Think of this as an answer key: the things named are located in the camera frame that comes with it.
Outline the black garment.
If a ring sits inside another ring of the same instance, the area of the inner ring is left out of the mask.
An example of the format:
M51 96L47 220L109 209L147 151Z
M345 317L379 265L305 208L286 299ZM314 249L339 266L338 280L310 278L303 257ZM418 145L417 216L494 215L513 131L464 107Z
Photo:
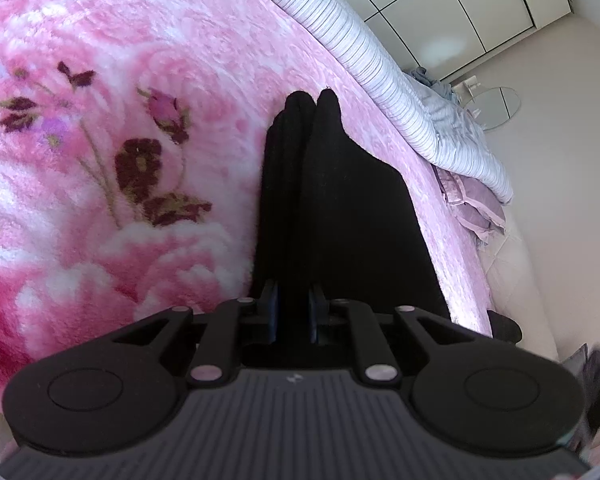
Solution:
M249 291L267 287L450 315L403 177L348 136L330 89L291 93L266 133Z

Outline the purple ruffled pillow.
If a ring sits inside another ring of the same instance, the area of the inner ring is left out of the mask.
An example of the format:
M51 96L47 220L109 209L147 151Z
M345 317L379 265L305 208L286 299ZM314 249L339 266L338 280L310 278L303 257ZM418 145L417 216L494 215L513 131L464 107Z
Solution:
M463 228L483 243L496 233L504 233L504 210L490 188L477 179L438 167L434 167L434 173L452 215Z

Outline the pink floral blanket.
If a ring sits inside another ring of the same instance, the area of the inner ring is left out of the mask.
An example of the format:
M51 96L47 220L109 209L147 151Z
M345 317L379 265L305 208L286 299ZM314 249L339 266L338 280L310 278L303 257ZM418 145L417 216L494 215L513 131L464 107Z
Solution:
M404 177L452 319L487 333L477 249L434 170L271 0L0 0L0 407L31 362L243 294L266 129L325 88Z

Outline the round glass side table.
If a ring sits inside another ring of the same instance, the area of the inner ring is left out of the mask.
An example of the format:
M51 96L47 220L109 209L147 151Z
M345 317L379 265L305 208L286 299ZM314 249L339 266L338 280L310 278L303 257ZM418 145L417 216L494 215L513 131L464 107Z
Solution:
M494 130L509 122L520 110L521 98L509 87L482 90L468 100L465 110L484 132Z

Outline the black device with green light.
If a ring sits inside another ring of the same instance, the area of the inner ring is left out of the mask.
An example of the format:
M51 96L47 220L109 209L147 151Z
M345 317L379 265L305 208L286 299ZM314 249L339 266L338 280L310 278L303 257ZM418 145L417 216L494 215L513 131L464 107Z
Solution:
M600 430L600 348L594 348L581 370L585 394L585 420L588 433L594 438Z

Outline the white wardrobe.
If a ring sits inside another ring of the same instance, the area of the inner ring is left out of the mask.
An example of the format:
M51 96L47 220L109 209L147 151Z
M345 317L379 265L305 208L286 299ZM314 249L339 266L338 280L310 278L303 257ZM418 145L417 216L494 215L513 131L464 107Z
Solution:
M568 0L346 0L404 70L453 79L570 13Z

